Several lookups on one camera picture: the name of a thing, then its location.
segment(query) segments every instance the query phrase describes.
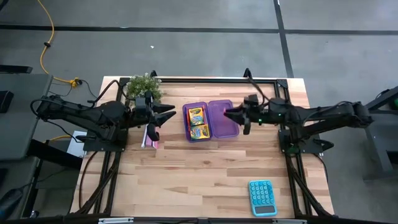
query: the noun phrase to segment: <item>blue calculator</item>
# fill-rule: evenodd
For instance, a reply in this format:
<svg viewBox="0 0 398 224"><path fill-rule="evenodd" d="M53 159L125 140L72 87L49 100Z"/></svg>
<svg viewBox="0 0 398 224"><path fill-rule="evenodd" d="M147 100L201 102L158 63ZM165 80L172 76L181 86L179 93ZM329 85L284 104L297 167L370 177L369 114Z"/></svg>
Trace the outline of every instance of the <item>blue calculator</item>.
<svg viewBox="0 0 398 224"><path fill-rule="evenodd" d="M274 191L269 180L249 182L251 210L254 216L268 217L278 213L275 205Z"/></svg>

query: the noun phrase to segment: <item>concrete floor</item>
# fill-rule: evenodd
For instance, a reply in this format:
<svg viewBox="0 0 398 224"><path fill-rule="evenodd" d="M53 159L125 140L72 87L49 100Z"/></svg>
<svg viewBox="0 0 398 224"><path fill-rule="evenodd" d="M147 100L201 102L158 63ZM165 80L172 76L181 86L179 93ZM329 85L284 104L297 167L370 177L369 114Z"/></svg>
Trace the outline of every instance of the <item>concrete floor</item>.
<svg viewBox="0 0 398 224"><path fill-rule="evenodd" d="M279 2L286 29L398 30L395 0ZM56 26L278 28L273 0L43 3ZM0 24L48 26L49 21L36 1L17 0L0 12ZM34 73L42 73L39 56L49 35L49 31L1 30L0 63L28 65ZM341 100L365 103L398 85L398 35L286 35L286 39L294 77L305 79L312 106ZM161 75L240 77L249 67L255 77L287 77L281 46L279 34L58 31L45 66L57 77L85 79L95 93L105 75L151 70ZM68 87L53 86L52 91L65 94ZM91 96L82 87L65 99L84 103ZM68 131L76 129L59 123ZM61 134L57 127L40 123L35 138ZM325 153L325 162L336 214L396 222L398 181L362 181L364 174L374 170L364 131L343 128L322 138L335 143Z"/></svg>

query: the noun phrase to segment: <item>green plant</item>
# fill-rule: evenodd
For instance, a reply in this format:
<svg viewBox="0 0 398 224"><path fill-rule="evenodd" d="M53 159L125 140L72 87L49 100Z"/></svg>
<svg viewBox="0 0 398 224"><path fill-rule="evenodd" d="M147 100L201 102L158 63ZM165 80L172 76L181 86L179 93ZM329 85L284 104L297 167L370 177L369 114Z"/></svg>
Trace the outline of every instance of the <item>green plant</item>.
<svg viewBox="0 0 398 224"><path fill-rule="evenodd" d="M162 97L162 92L159 89L160 82L160 79L151 78L148 73L143 76L134 75L127 84L127 95L129 97L142 97L149 90L152 92L154 99L160 102Z"/></svg>

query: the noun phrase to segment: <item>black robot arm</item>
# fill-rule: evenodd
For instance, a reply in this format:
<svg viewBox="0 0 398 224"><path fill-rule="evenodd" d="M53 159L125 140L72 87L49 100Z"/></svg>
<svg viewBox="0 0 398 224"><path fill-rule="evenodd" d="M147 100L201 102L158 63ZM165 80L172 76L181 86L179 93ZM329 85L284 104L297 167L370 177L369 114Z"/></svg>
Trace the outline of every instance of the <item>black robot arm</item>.
<svg viewBox="0 0 398 224"><path fill-rule="evenodd" d="M39 101L39 107L33 105ZM62 119L81 128L87 129L90 135L78 136L84 142L88 140L117 142L125 136L122 130L148 124L148 135L153 141L159 140L155 127L161 127L175 115L173 105L163 105L153 101L152 93L147 91L145 97L135 99L135 108L130 109L118 101L109 101L97 107L88 107L61 99L58 95L43 96L32 101L31 109L40 119Z"/></svg>
<svg viewBox="0 0 398 224"><path fill-rule="evenodd" d="M250 133L251 123L283 124L289 128L289 142L293 144L345 126L365 128L373 121L368 109L360 102L342 101L334 106L307 109L282 98L271 98L266 104L259 104L257 95L245 97L240 106L226 110L224 115L244 125L243 134ZM307 121L319 122L304 126Z"/></svg>

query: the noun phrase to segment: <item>wooden tabletop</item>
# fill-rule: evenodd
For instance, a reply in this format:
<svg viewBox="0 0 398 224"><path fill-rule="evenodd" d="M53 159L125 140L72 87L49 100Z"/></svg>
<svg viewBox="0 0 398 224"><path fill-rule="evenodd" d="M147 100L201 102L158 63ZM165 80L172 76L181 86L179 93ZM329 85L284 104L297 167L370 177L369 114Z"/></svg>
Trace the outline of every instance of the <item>wooden tabletop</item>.
<svg viewBox="0 0 398 224"><path fill-rule="evenodd" d="M101 91L119 78L104 77ZM304 80L287 80L292 103L309 107ZM271 85L259 86L268 97L274 96ZM277 217L294 217L286 162L277 140L278 126L252 125L247 136L240 127L235 138L195 143L185 138L184 104L229 99L238 106L244 96L257 94L254 87L245 83L162 83L161 89L162 103L175 105L177 114L160 128L158 150L141 149L143 129L130 129L119 166L112 216L252 218L248 182L268 179L274 188ZM113 85L100 103L115 100L117 90ZM80 173L90 155L85 156ZM97 153L88 166L82 186L83 203L98 185L103 157L103 152ZM303 164L308 188L333 213L322 163L314 155L303 154ZM71 212L78 210L78 189ZM298 196L304 212L300 190Z"/></svg>

